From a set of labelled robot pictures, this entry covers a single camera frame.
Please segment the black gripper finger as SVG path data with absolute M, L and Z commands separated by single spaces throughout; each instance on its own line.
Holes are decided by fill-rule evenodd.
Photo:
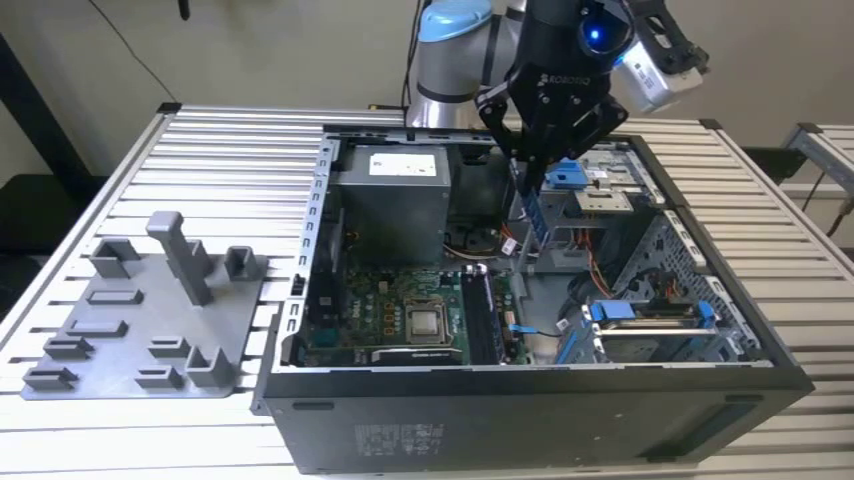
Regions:
M 536 191 L 549 166 L 563 158 L 577 159 L 627 117 L 609 94 L 593 99 L 572 96 L 564 106 L 547 111 L 544 123 L 536 126 Z
M 509 103 L 508 85 L 500 83 L 496 86 L 481 89 L 474 97 L 474 106 L 480 120 L 492 136 L 492 139 L 510 164 L 521 161 L 526 163 L 522 173 L 510 166 L 513 182 L 517 193 L 522 199 L 533 194 L 533 166 L 536 156 L 532 144 L 521 132 L 513 132 L 504 124 L 504 117 Z

